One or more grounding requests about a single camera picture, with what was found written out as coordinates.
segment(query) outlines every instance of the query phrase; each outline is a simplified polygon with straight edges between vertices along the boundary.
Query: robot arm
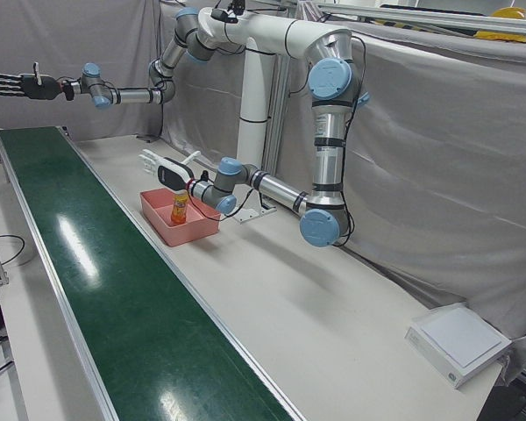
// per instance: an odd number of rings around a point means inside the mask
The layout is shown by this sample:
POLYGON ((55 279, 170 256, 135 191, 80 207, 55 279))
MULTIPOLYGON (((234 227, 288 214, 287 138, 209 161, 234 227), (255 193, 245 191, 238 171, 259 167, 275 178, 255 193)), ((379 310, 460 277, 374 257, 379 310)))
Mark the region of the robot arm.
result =
POLYGON ((39 73, 33 64, 33 74, 6 75, 0 73, 0 96, 25 96, 29 99, 52 100, 64 93, 68 101, 75 95, 89 94, 97 109, 103 110, 120 103, 166 103, 175 95, 174 69, 187 51, 198 61, 208 61, 217 42, 198 33, 198 11, 184 8, 175 15, 174 38, 164 53, 148 69, 153 88, 117 88, 101 77, 95 63, 86 63, 78 80, 56 80, 39 73))
POLYGON ((331 209, 308 212, 310 196, 307 192, 289 186, 252 164, 242 164, 233 158, 223 158, 218 166, 215 181, 212 183, 207 178, 196 179, 191 169, 187 167, 187 163, 194 158, 194 155, 183 162, 177 162, 162 158, 145 149, 140 158, 145 165, 145 171, 157 175, 158 181, 174 193, 185 190, 192 197, 224 215, 231 214, 236 208, 238 200, 233 195, 236 185, 246 184, 253 187, 302 216, 300 231, 312 246, 334 244, 349 229, 348 219, 343 224, 343 218, 348 218, 345 213, 333 213, 331 209))

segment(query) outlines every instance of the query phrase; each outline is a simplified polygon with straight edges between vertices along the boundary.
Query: white device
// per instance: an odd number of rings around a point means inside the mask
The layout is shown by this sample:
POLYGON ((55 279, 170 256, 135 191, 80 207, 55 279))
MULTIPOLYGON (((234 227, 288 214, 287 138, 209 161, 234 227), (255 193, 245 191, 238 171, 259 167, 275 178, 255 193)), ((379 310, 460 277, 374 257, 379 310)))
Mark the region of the white device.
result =
POLYGON ((501 357, 511 344, 461 303, 413 319, 405 339, 455 389, 501 357))

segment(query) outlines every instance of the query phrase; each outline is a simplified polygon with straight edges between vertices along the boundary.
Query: white table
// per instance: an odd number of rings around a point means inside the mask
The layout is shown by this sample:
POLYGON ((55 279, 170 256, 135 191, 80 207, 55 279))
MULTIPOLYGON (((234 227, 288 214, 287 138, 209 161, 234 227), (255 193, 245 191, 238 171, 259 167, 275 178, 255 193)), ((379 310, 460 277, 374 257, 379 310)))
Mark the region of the white table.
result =
MULTIPOLYGON (((216 235, 164 246, 140 212, 139 192, 159 184, 141 170, 138 154, 147 147, 175 159, 181 155, 162 142, 147 145, 132 136, 78 145, 309 421, 477 418, 501 366, 493 364, 459 390, 452 389, 404 339, 410 319, 426 309, 342 250, 309 246, 294 214, 279 209, 242 225, 226 220, 216 235)), ((199 175, 201 168, 193 168, 199 175)), ((0 178, 5 197, 0 232, 19 232, 19 209, 8 198, 13 197, 9 188, 0 178)), ((28 272, 42 269, 39 259, 31 265, 35 268, 28 272)), ((0 299, 29 418, 58 421, 78 414, 78 419, 98 419, 74 348, 61 317, 56 318, 58 305, 44 272, 39 282, 39 275, 33 275, 29 288, 25 268, 19 269, 9 269, 11 284, 0 289, 0 299), (38 410, 43 401, 47 412, 38 410)))

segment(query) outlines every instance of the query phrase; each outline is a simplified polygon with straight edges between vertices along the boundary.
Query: table surface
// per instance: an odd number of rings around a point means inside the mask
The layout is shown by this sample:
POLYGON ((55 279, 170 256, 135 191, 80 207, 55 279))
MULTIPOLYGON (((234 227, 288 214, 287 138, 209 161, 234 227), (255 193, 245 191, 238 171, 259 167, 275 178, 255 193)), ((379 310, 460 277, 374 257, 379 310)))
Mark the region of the table surface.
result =
MULTIPOLYGON (((247 224, 227 220, 214 236, 163 246, 140 211, 139 192, 159 186, 141 171, 138 154, 148 147, 181 156, 162 142, 146 145, 132 136, 78 147, 308 420, 416 421, 435 414, 439 420, 476 419, 500 366, 494 364, 459 390, 452 389, 404 340, 411 318, 426 309, 342 250, 307 245, 295 215, 279 209, 247 224)), ((7 301, 7 294, 2 295, 7 301)), ((14 309, 9 313, 10 325, 23 324, 14 309)), ((40 332, 33 342, 47 340, 47 332, 40 332)), ((35 374, 18 371, 22 389, 30 389, 35 374)), ((39 399, 34 390, 31 395, 39 399)), ((25 400, 31 419, 31 404, 25 400)))

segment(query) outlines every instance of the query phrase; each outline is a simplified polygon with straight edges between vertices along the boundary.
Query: green conveyor belt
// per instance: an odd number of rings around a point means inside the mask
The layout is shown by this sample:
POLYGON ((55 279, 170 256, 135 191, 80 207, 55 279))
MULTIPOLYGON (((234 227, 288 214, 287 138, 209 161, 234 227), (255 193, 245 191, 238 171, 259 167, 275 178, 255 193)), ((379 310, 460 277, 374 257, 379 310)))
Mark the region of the green conveyor belt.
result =
POLYGON ((57 128, 0 138, 121 420, 291 419, 57 128))

